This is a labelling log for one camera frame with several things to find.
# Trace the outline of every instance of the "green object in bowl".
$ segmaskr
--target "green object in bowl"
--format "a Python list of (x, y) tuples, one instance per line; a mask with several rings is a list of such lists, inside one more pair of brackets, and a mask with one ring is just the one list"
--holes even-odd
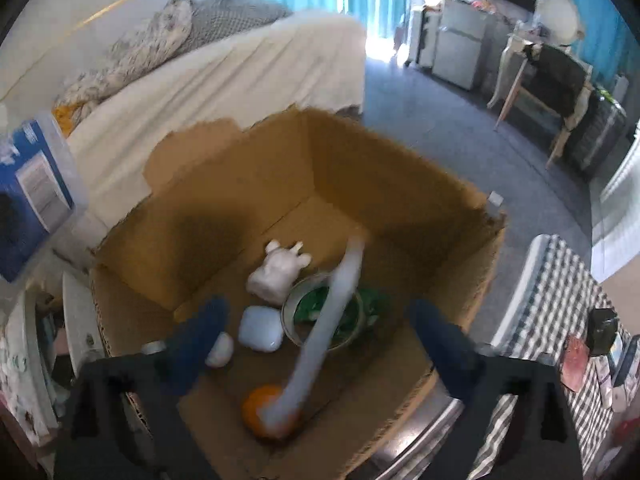
[[(296, 313), (293, 315), (294, 323), (316, 322), (324, 305), (328, 286), (320, 286), (306, 293), (298, 303)], [(370, 288), (359, 288), (358, 293), (362, 299), (364, 313), (367, 318), (367, 326), (373, 325), (380, 316), (383, 308), (383, 296)], [(339, 343), (347, 339), (358, 325), (358, 301), (352, 298), (344, 309), (340, 323), (335, 329), (333, 343)]]

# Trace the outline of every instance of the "orange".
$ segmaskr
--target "orange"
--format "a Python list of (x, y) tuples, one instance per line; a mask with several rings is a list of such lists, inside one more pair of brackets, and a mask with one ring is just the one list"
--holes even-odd
[(298, 424), (298, 416), (284, 424), (278, 434), (271, 434), (262, 424), (258, 413), (272, 400), (277, 399), (282, 394), (282, 387), (276, 384), (267, 384), (252, 391), (242, 403), (242, 421), (259, 438), (281, 439), (295, 430)]

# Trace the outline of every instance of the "cardboard box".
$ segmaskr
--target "cardboard box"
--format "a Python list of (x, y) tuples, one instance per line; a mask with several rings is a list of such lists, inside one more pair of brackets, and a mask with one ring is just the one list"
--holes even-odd
[(433, 386), (405, 306), (430, 298), (468, 328), (502, 243), (503, 219), (485, 195), (360, 124), (290, 108), (241, 132), (232, 121), (170, 134), (145, 168), (152, 195), (112, 229), (92, 272), (110, 355), (165, 338), (211, 296), (230, 303), (227, 331), (262, 301), (245, 290), (272, 238), (304, 242), (304, 275), (334, 267), (350, 235), (366, 240), (361, 285), (391, 298), (388, 312), (324, 362), (288, 442), (258, 442), (240, 405), (257, 386), (283, 383), (299, 349), (240, 346), (203, 373), (180, 412), (225, 480), (339, 478), (369, 456)]

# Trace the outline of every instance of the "blanket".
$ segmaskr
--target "blanket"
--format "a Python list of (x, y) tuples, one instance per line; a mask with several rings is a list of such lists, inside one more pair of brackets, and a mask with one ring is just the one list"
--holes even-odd
[(99, 68), (75, 78), (52, 113), (68, 137), (100, 102), (169, 59), (290, 14), (268, 0), (169, 0), (114, 43)]

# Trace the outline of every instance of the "white bed sheet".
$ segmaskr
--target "white bed sheet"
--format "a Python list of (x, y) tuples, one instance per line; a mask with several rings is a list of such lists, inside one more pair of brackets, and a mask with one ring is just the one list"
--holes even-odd
[(76, 236), (96, 246), (148, 196), (142, 169), (170, 131), (222, 117), (246, 128), (292, 104), (361, 107), (365, 42), (351, 16), (297, 12), (201, 47), (127, 86), (68, 139), (90, 197)]

